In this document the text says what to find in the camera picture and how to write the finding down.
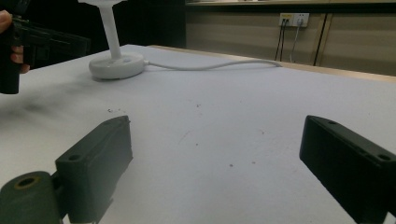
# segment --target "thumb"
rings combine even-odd
[[[8,29],[11,22],[11,15],[5,10],[0,11],[0,34]]]

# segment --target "dark background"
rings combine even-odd
[[[128,0],[113,7],[120,45],[161,45],[185,48],[184,0]],[[44,28],[80,35],[91,40],[89,54],[108,49],[98,7],[78,0],[32,0],[22,17]],[[51,52],[35,67],[71,60]]]

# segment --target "lamp base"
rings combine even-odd
[[[99,79],[122,79],[134,77],[145,69],[143,55],[129,53],[121,55],[117,60],[110,56],[99,57],[90,61],[92,76]]]

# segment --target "finger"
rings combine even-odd
[[[20,73],[21,73],[21,74],[25,74],[25,73],[29,72],[29,70],[30,70],[30,65],[24,63],[24,64],[21,66],[21,71],[20,71]]]
[[[23,63],[23,55],[19,53],[12,53],[11,61],[14,63]]]
[[[11,15],[5,11],[0,11],[0,34],[8,29],[9,25],[12,23]]]
[[[12,46],[11,47],[12,51],[14,51],[15,53],[23,53],[23,46]]]

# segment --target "white outlet plate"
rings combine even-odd
[[[303,24],[300,27],[306,27],[308,25],[309,13],[294,13],[293,21],[291,26],[298,26],[298,20],[303,20]]]
[[[286,26],[292,26],[293,16],[294,13],[284,13],[284,12],[280,13],[279,25],[282,25],[283,20],[287,20],[288,22],[286,22]]]

